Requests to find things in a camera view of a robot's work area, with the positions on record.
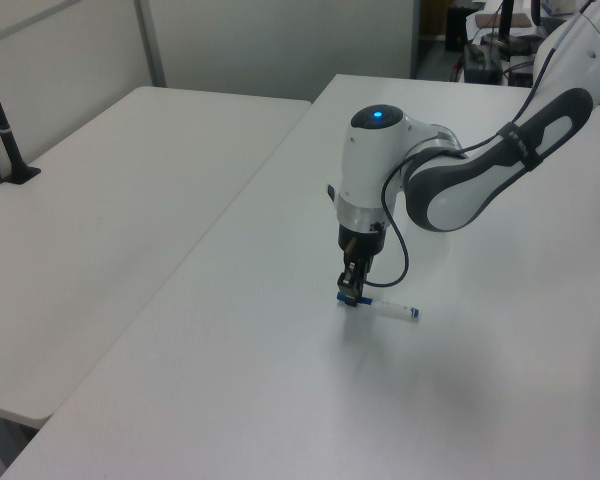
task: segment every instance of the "white wall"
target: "white wall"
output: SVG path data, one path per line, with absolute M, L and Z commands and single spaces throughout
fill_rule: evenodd
M 409 77 L 417 43 L 418 0 L 143 4 L 176 88 L 313 101 L 337 73 Z
M 0 99 L 27 163 L 150 84 L 133 0 L 81 0 L 0 40 Z

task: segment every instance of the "black cable clamp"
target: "black cable clamp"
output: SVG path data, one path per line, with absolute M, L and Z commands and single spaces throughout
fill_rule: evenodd
M 507 146 L 509 146 L 520 159 L 527 171 L 531 171 L 542 163 L 542 158 L 531 145 L 529 137 L 515 123 L 509 122 L 498 131 Z

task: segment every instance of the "white table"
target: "white table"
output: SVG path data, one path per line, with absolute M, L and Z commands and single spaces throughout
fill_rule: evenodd
M 471 226 L 398 210 L 367 291 L 419 325 L 335 301 L 350 117 L 468 145 L 526 94 L 336 77 L 4 479 L 600 479 L 600 108 Z
M 57 410 L 308 107 L 141 88 L 0 186 L 0 416 Z

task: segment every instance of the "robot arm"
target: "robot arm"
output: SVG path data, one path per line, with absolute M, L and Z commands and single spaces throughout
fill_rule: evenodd
M 330 193 L 345 260 L 338 285 L 348 304 L 356 305 L 370 284 L 366 275 L 384 245 L 398 191 L 416 225 L 457 230 L 584 126 L 600 103 L 600 0 L 588 7 L 543 43 L 534 68 L 542 80 L 522 115 L 470 157 L 448 129 L 395 107 L 376 105 L 353 117 L 339 194 Z

